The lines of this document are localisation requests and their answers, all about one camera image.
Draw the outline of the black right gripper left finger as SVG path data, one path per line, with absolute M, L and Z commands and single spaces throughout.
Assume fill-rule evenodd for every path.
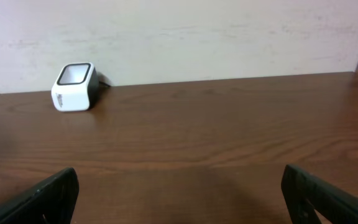
M 78 194 L 77 174 L 67 167 L 0 203 L 0 224 L 70 224 Z

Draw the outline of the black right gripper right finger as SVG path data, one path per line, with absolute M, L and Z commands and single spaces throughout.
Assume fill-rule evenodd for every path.
M 331 223 L 358 224 L 358 198 L 297 166 L 285 166 L 281 190 L 292 223 L 320 223 L 320 213 Z

